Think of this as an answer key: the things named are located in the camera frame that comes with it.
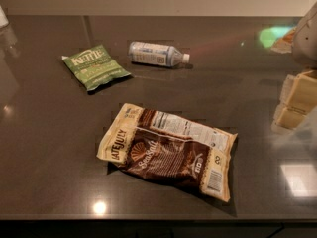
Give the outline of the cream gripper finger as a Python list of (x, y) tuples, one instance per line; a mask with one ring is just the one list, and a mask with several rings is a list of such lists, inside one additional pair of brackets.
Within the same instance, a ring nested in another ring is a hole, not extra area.
[(305, 114), (289, 109), (284, 104), (279, 104), (273, 115), (271, 130), (275, 133), (290, 133), (294, 131), (305, 118)]
[(317, 106), (317, 71), (306, 70), (288, 75), (283, 83), (280, 102), (302, 114), (308, 114)]

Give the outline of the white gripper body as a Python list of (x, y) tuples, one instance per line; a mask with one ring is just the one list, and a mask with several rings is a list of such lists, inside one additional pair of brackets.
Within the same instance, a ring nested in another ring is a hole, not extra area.
[(317, 2), (296, 26), (292, 55), (304, 66), (317, 67)]

